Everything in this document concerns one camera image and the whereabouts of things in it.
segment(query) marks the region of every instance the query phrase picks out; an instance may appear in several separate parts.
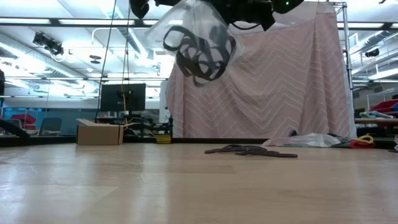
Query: fluorescent light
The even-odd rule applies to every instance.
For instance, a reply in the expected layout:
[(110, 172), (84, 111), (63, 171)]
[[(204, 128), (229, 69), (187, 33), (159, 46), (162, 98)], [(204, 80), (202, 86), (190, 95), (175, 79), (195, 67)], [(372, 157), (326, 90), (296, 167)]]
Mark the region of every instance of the fluorescent light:
[(182, 20), (171, 20), (169, 22), (170, 25), (182, 25), (183, 21)]
[(70, 96), (70, 98), (95, 98), (95, 96)]
[(51, 24), (49, 19), (13, 19), (13, 18), (0, 18), (0, 23), (7, 23), (7, 24)]
[(62, 78), (47, 78), (48, 80), (83, 80), (83, 78), (78, 78), (78, 77), (62, 77)]
[(157, 21), (158, 21), (158, 20), (150, 20), (150, 21), (145, 20), (145, 21), (144, 21), (144, 24), (145, 24), (145, 25), (155, 25), (155, 24), (157, 23)]
[(102, 80), (102, 81), (110, 81), (110, 80), (115, 80), (114, 78), (89, 78), (89, 80)]
[(398, 83), (398, 80), (375, 80), (375, 83)]
[[(372, 29), (372, 28), (381, 28), (384, 25), (384, 23), (367, 23), (367, 22), (349, 22), (348, 23), (348, 28), (363, 28), (363, 29)], [(337, 23), (338, 28), (344, 28), (344, 23), (343, 22), (338, 22)]]
[(90, 74), (92, 77), (101, 77), (100, 73), (91, 73)]
[(44, 71), (47, 68), (44, 62), (36, 59), (35, 57), (27, 55), (26, 52), (21, 52), (20, 50), (17, 50), (3, 43), (0, 43), (0, 47), (18, 56), (17, 59), (12, 61), (12, 64), (16, 63), (20, 67), (26, 68), (27, 70)]
[(166, 81), (166, 78), (130, 78), (133, 81)]
[(134, 21), (127, 19), (60, 19), (59, 22), (64, 25), (134, 25)]
[(349, 28), (381, 28), (384, 23), (348, 23)]
[(40, 96), (11, 96), (15, 98), (40, 98)]
[[(129, 76), (135, 76), (135, 73), (125, 73), (124, 77), (125, 78), (129, 78)], [(108, 78), (122, 78), (123, 77), (123, 73), (108, 73)]]
[(18, 78), (6, 77), (6, 79), (16, 79), (16, 80), (38, 80), (38, 79), (42, 79), (42, 78), (39, 78), (39, 77), (18, 77)]
[(27, 70), (27, 73), (33, 73), (33, 74), (50, 74), (52, 71), (44, 70), (44, 71), (33, 71), (33, 70)]
[(369, 80), (353, 80), (353, 82), (369, 82)]
[(369, 79), (376, 80), (376, 79), (379, 79), (379, 78), (386, 78), (386, 77), (389, 77), (391, 75), (396, 75), (397, 73), (398, 73), (398, 68), (390, 69), (390, 70), (379, 72), (379, 73), (377, 73), (375, 75), (372, 75), (372, 76), (369, 77)]

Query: crumpled plastic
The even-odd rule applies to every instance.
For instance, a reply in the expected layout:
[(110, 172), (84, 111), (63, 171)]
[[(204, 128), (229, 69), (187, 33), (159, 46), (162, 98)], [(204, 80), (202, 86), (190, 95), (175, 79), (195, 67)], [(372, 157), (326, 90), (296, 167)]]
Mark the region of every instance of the crumpled plastic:
[[(146, 32), (146, 37), (148, 45), (176, 56), (181, 69), (186, 64), (200, 68), (191, 71), (187, 67), (186, 73), (204, 73), (209, 81), (219, 78), (244, 50), (218, 11), (201, 0), (180, 1)], [(183, 57), (183, 63), (178, 64), (178, 56)]]
[(288, 138), (268, 139), (262, 144), (265, 146), (284, 146), (284, 147), (331, 147), (340, 144), (339, 139), (328, 134), (311, 133), (304, 136), (293, 136)]

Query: yellow object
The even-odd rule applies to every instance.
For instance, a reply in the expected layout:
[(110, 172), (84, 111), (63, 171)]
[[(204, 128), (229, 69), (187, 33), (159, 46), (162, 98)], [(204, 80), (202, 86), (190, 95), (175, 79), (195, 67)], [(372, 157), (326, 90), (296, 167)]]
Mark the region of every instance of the yellow object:
[(154, 135), (157, 144), (171, 144), (172, 138), (169, 134)]
[(353, 139), (353, 140), (357, 141), (357, 142), (363, 142), (366, 144), (373, 144), (373, 137), (369, 136), (369, 135), (361, 136), (361, 137), (359, 137), (357, 139)]

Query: black cable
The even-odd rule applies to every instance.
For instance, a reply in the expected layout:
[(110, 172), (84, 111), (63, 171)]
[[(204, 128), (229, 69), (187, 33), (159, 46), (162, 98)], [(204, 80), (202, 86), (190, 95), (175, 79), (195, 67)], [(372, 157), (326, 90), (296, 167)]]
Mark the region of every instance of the black cable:
[[(129, 4), (129, 14), (127, 15), (127, 19), (130, 20), (130, 12), (131, 12), (131, 4)], [(130, 23), (127, 23), (127, 31), (129, 32), (129, 25)], [(127, 77), (128, 77), (128, 81), (127, 81), (127, 86), (129, 88), (129, 91), (131, 91), (130, 89), (130, 61), (129, 61), (129, 47), (128, 45), (126, 46), (126, 55), (127, 55)]]
[(103, 66), (102, 66), (101, 78), (100, 78), (100, 80), (99, 80), (98, 105), (97, 105), (97, 112), (95, 113), (95, 119), (94, 119), (94, 122), (96, 122), (96, 123), (97, 123), (98, 111), (100, 110), (100, 98), (101, 98), (102, 78), (104, 77), (106, 56), (108, 55), (108, 48), (109, 48), (109, 42), (110, 42), (110, 40), (111, 40), (111, 33), (112, 33), (112, 27), (113, 27), (114, 13), (115, 13), (115, 10), (116, 10), (116, 2), (117, 2), (117, 1), (118, 1), (118, 0), (114, 0), (113, 12), (112, 12), (112, 20), (111, 20), (111, 26), (109, 27), (108, 43), (106, 44), (104, 64), (103, 64)]
[[(129, 10), (129, 14), (127, 15), (126, 32), (129, 32), (129, 20), (130, 20), (130, 11), (131, 11), (130, 3), (129, 3), (128, 10)], [(124, 71), (126, 69), (126, 56), (127, 56), (127, 74), (129, 74), (129, 72), (130, 72), (130, 69), (129, 69), (129, 50), (128, 50), (129, 46), (128, 46), (128, 43), (129, 43), (128, 38), (126, 38), (126, 43), (124, 45), (122, 84), (120, 85), (121, 94), (122, 94), (122, 97), (123, 97), (123, 107), (124, 107), (125, 111), (127, 110), (127, 105), (126, 105), (126, 95), (124, 94), (124, 91), (123, 91), (123, 83), (124, 83)], [(128, 119), (125, 118), (125, 124), (128, 124), (128, 122), (129, 122)]]
[(237, 26), (234, 22), (231, 23), (231, 24), (232, 24), (232, 26), (235, 26), (236, 28), (238, 28), (238, 29), (240, 29), (240, 30), (251, 30), (251, 29), (254, 29), (254, 28), (256, 28), (257, 26), (260, 25), (260, 24), (256, 24), (256, 25), (254, 25), (254, 26), (252, 26), (252, 27), (242, 28), (242, 27)]
[(41, 48), (41, 47), (42, 47), (42, 46), (34, 47), (34, 48), (32, 48), (30, 51), (24, 53), (24, 55), (27, 55), (27, 54), (31, 53), (32, 51), (34, 51), (34, 50), (36, 50), (36, 49), (39, 49), (39, 48)]

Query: metal pole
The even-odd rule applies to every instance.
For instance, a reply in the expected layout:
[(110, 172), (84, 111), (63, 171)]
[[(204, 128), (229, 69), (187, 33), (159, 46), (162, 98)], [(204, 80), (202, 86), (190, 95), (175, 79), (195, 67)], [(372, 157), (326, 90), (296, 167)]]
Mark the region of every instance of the metal pole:
[(368, 111), (370, 111), (371, 110), (371, 104), (369, 102), (369, 95), (366, 95), (366, 98), (368, 99)]
[(347, 69), (347, 74), (348, 74), (348, 83), (349, 83), (349, 90), (351, 91), (351, 99), (354, 104), (354, 98), (353, 98), (353, 77), (351, 74), (351, 55), (349, 54), (349, 31), (348, 31), (348, 16), (347, 16), (347, 2), (344, 2), (343, 4), (343, 20), (344, 20), (344, 36), (345, 36), (345, 45), (346, 45), (346, 58), (347, 58), (347, 64), (346, 64), (346, 69)]

